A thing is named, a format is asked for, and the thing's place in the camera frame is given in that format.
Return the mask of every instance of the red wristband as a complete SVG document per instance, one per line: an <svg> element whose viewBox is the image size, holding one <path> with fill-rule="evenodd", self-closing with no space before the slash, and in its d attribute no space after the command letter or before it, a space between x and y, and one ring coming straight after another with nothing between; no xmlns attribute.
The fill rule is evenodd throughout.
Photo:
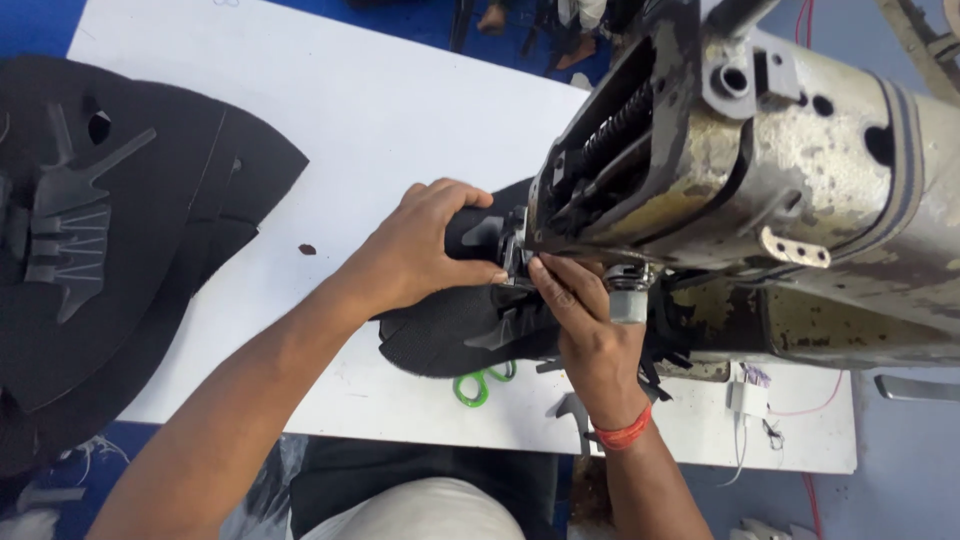
<svg viewBox="0 0 960 540"><path fill-rule="evenodd" d="M596 433L597 438L605 447L610 450L623 450L636 441L636 438L647 429L647 424L650 424L651 412L652 407L646 406L643 412L636 417L636 421L622 430L601 430L597 428L596 424L593 424L592 420L590 420L590 423L593 424L593 432Z"/></svg>

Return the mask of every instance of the scissors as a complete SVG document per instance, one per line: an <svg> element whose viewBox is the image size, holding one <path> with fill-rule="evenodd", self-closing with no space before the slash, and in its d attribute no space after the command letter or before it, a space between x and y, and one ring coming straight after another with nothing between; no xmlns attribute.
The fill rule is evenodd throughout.
<svg viewBox="0 0 960 540"><path fill-rule="evenodd" d="M516 375L516 360L510 360L504 365L507 366L507 373L503 375L497 373L493 368L488 367L454 379L453 393L457 396L460 402L466 406L478 407L484 404L487 401L488 396L490 396L490 390L487 388L487 383L483 380L485 373L491 374L494 379L499 380L500 382L510 382L514 379L514 376ZM468 398L460 390L460 386L464 383L464 380L467 379L473 379L477 381L477 387L480 389L480 391L477 393L477 397L475 398Z"/></svg>

